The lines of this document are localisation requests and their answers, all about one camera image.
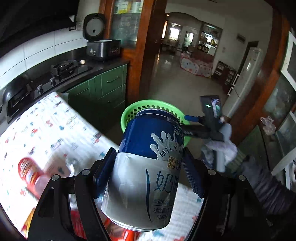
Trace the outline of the red white plastic cup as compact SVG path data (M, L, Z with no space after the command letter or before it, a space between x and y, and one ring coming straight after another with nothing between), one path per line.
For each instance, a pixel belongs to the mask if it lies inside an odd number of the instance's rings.
M25 181L29 192L37 199L40 199L50 177L29 157L22 158L19 161L18 174L20 178Z

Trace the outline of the polka dot play tent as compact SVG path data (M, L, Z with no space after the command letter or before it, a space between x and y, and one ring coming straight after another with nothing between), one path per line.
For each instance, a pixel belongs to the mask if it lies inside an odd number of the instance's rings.
M182 52L180 56L180 67L196 76L210 78L212 75L213 61L195 59L188 53Z

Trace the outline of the patterned white table cloth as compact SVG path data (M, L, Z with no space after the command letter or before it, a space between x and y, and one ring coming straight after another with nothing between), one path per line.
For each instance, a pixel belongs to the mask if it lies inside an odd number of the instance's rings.
M15 120L1 135L1 209L14 237L21 236L23 224L37 207L53 215L67 205L81 211L94 204L101 220L110 220L101 210L107 187L99 198L93 198L93 175L110 148L118 153L119 146L55 92ZM40 199L19 176L18 163L25 157L32 158L50 177ZM192 189L178 183L169 224L140 232L139 240L196 240L202 204Z

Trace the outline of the green kitchen cabinet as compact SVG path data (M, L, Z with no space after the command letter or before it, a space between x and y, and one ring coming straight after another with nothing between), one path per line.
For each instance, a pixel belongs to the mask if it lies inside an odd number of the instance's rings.
M99 131L106 131L125 109L128 65L120 65L71 88L68 104Z

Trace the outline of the black range hood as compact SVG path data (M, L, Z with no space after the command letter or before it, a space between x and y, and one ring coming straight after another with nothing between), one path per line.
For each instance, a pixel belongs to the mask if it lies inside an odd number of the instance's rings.
M40 35L76 25L79 1L1 1L1 56Z

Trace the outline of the brown wooden door frame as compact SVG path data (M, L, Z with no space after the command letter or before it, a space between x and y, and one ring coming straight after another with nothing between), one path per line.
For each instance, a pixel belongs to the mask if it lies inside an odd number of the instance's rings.
M135 47L123 47L121 56L129 61L126 104L147 98L166 19L167 1L144 0Z

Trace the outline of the black rice cooker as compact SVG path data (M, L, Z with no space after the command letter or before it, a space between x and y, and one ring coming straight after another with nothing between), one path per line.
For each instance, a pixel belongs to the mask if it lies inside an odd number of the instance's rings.
M106 17L104 14L89 14L83 22L83 38L86 42L86 54L91 59L106 61L121 57L121 41L104 39Z

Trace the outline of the green perforated plastic basket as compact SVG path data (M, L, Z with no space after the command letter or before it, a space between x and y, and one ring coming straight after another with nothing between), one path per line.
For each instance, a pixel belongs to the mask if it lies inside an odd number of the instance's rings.
M121 116L121 151L134 146L144 149L182 152L189 138L184 137L181 125L188 125L184 113L172 104L160 100L141 100L128 106Z

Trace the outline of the red orange snack packet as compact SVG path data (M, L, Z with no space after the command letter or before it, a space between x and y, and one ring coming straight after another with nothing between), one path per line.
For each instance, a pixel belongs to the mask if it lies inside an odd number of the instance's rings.
M53 215L33 208L21 233L27 240L139 240L141 235L102 221L94 204L81 211L67 205Z

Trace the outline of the white refrigerator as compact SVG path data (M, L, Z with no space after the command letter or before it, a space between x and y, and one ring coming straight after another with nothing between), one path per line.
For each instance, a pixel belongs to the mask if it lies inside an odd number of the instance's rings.
M250 48L240 75L235 78L222 107L223 115L227 118L233 117L253 87L262 65L262 56L262 49Z

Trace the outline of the blue silver milk can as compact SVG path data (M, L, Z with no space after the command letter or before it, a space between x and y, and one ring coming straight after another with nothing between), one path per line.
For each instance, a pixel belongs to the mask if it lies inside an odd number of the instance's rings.
M177 193L182 152L131 146L118 149L101 206L115 224L148 232L166 227Z

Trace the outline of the black gas stove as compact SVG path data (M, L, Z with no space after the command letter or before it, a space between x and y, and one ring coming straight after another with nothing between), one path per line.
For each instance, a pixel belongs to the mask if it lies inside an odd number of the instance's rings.
M3 103L12 118L31 101L81 73L92 68L78 60L66 60L50 66L50 72L33 80L23 74L4 88Z

